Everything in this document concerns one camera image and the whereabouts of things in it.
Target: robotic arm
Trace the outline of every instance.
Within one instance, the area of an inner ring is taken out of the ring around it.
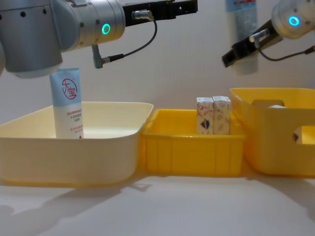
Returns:
[[[222,57],[223,63],[225,67],[229,67],[234,62],[256,52],[273,61],[312,53],[315,47],[280,59],[271,59],[262,50],[280,42],[283,38],[298,39],[313,30],[315,30],[315,0],[281,0],[274,7],[271,20],[253,35],[234,44]]]
[[[20,78],[49,75],[62,52],[92,46],[98,56],[97,45],[120,38],[125,27],[197,10],[197,0],[125,6],[117,0],[0,0],[0,74],[5,67]]]

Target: yellow bin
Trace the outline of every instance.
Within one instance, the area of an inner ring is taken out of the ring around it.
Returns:
[[[147,172],[164,175],[239,176],[246,138],[231,118],[232,135],[197,135],[195,110],[156,110],[146,124]]]
[[[233,88],[231,100],[249,137],[245,156],[255,169],[269,175],[315,177],[315,90]],[[268,108],[272,105],[287,109]],[[301,144],[292,138],[299,127]]]

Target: small box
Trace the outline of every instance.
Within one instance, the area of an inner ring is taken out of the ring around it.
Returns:
[[[278,109],[283,109],[287,108],[285,106],[279,106],[279,105],[274,105],[269,108],[278,108]],[[302,127],[298,127],[293,131],[292,134],[292,139],[297,143],[297,144],[302,144]]]
[[[230,134],[231,100],[224,96],[214,96],[214,134]]]
[[[212,98],[197,98],[197,134],[213,134],[213,113]]]

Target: white table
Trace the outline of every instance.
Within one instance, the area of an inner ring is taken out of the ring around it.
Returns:
[[[101,189],[0,186],[0,236],[315,236],[315,180],[145,177]]]

